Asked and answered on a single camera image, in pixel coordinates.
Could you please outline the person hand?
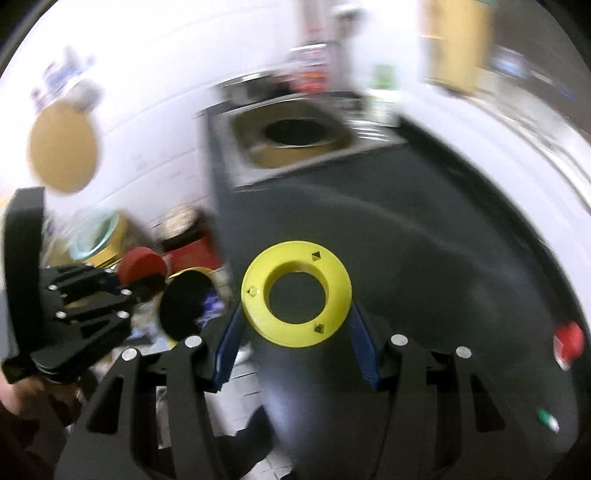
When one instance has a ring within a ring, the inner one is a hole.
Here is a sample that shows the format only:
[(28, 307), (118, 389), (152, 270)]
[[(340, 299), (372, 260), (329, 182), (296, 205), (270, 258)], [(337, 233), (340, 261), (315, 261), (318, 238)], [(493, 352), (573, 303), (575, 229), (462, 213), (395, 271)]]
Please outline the person hand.
[(4, 373), (1, 373), (1, 404), (8, 412), (25, 420), (38, 418), (44, 398), (53, 396), (70, 405), (77, 390), (76, 384), (60, 385), (39, 377), (9, 383)]

